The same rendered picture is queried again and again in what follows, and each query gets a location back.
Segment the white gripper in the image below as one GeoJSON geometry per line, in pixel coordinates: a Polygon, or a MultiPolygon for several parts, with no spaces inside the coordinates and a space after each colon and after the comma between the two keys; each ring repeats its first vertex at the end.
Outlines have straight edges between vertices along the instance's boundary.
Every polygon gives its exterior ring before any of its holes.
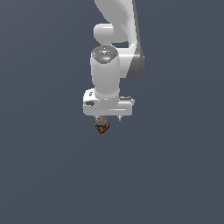
{"type": "Polygon", "coordinates": [[[110,99],[97,97],[93,88],[86,90],[83,95],[83,113],[87,116],[99,116],[95,119],[98,125],[107,122],[105,116],[117,116],[119,122],[122,116],[131,116],[134,104],[135,100],[130,96],[117,94],[110,99]]]}

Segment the small multicoloured cube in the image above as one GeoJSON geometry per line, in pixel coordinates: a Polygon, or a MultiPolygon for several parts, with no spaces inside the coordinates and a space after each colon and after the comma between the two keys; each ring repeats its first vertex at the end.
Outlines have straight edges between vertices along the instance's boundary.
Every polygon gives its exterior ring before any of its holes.
{"type": "Polygon", "coordinates": [[[99,131],[100,134],[103,134],[109,128],[109,123],[106,122],[103,125],[100,125],[97,122],[94,122],[94,127],[99,131]]]}

